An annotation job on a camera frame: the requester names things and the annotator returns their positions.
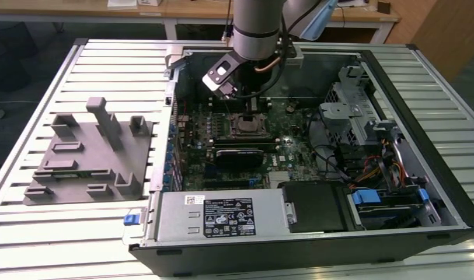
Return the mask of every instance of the wooden desk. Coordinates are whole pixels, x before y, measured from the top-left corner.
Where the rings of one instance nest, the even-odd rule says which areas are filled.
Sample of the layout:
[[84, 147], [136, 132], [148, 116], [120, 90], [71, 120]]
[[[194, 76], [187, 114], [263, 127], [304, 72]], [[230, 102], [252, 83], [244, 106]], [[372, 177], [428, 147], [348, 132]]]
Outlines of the wooden desk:
[[[168, 40], [178, 39], [176, 24], [223, 25], [226, 17], [227, 2], [216, 0], [164, 0], [160, 6], [123, 11], [108, 10], [107, 0], [0, 0], [0, 21], [162, 23]], [[399, 19], [366, 8], [344, 8], [335, 10], [327, 27], [376, 29], [371, 43], [384, 43]]]

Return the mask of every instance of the black wire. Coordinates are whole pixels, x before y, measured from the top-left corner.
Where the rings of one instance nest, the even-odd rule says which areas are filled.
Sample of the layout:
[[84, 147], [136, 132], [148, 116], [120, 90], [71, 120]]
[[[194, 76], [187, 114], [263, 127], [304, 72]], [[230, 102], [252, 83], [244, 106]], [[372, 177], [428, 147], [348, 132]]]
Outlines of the black wire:
[[274, 85], [276, 84], [278, 80], [280, 79], [282, 73], [284, 72], [284, 68], [286, 68], [286, 61], [287, 61], [287, 48], [290, 46], [290, 33], [287, 32], [287, 26], [286, 26], [286, 19], [284, 17], [282, 17], [282, 61], [279, 64], [279, 69], [278, 69], [278, 73], [276, 76], [272, 80], [272, 82], [268, 84], [268, 86], [262, 89], [259, 92], [251, 94], [251, 95], [240, 95], [240, 96], [235, 96], [236, 99], [251, 99], [254, 97], [260, 96], [262, 94], [264, 94], [266, 91], [268, 91], [271, 89], [271, 87], [274, 87]]
[[336, 5], [336, 6], [338, 6], [338, 8], [340, 8], [340, 12], [343, 14], [343, 28], [344, 28], [344, 26], [346, 26], [344, 8], [340, 7], [339, 5]]
[[356, 182], [354, 179], [351, 179], [348, 177], [348, 175], [344, 173], [344, 171], [340, 170], [339, 167], [334, 163], [331, 163], [315, 150], [314, 150], [314, 153], [315, 153], [316, 157], [326, 162], [326, 164], [328, 164], [330, 166], [334, 167], [334, 170], [338, 172], [340, 178], [343, 179], [343, 181], [346, 183], [354, 184], [355, 186], [359, 185], [359, 182]]
[[324, 176], [327, 177], [327, 173], [328, 173], [328, 160], [334, 157], [335, 155], [330, 155], [327, 158], [327, 161], [324, 162]]
[[315, 5], [300, 15], [300, 17], [292, 22], [287, 32], [291, 33], [294, 27], [296, 27], [298, 23], [306, 18], [306, 16], [316, 9], [318, 5], [320, 5], [322, 0], [318, 0]]
[[228, 0], [227, 21], [224, 23], [224, 33], [227, 36], [228, 36], [227, 28], [228, 28], [228, 20], [230, 20], [230, 8], [231, 8], [231, 0]]

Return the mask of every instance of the blue tab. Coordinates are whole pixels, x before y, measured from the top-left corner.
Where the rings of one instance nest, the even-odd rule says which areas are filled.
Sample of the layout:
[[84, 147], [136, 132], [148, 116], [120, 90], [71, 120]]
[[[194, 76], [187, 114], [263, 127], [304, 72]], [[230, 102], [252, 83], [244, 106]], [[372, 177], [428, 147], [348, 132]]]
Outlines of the blue tab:
[[351, 195], [355, 204], [380, 203], [380, 197], [376, 190], [359, 190]]
[[254, 185], [256, 184], [256, 182], [258, 182], [258, 178], [250, 179], [250, 187], [254, 187]]
[[170, 175], [164, 175], [163, 178], [162, 178], [162, 183], [164, 185], [170, 185], [171, 183], [171, 176]]
[[419, 196], [422, 198], [422, 201], [430, 200], [430, 195], [427, 194], [427, 191], [423, 188], [419, 188], [418, 192], [419, 192]]
[[140, 214], [128, 214], [124, 216], [123, 225], [124, 226], [136, 226], [140, 224]]
[[358, 192], [351, 194], [351, 197], [352, 197], [352, 201], [354, 201], [355, 205], [362, 204], [362, 198], [360, 198], [360, 194]]

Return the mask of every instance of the warning label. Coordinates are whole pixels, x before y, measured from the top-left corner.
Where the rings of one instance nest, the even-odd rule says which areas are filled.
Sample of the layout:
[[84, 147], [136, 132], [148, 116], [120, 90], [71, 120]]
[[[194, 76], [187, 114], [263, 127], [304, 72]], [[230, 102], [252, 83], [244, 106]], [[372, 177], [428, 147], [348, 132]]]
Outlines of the warning label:
[[256, 235], [251, 198], [204, 200], [207, 238]]

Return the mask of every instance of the metal table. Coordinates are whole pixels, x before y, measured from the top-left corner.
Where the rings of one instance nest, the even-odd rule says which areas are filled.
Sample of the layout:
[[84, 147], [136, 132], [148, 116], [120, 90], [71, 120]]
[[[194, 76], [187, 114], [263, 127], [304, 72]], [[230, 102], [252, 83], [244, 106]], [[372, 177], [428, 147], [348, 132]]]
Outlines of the metal table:
[[[119, 120], [144, 115], [167, 125], [166, 55], [176, 46], [220, 46], [212, 41], [89, 40], [76, 44], [56, 74], [16, 146], [0, 170], [0, 278], [158, 279], [127, 251], [142, 236], [142, 226], [123, 226], [123, 216], [147, 200], [91, 204], [24, 206], [24, 190], [53, 135], [55, 113], [85, 113], [89, 96], [108, 100]], [[419, 51], [404, 45], [312, 44], [308, 48], [374, 52], [430, 139], [474, 200], [474, 112], [439, 76]], [[156, 169], [155, 138], [146, 184]], [[434, 248], [403, 262], [199, 276], [199, 279], [474, 279], [474, 240]]]

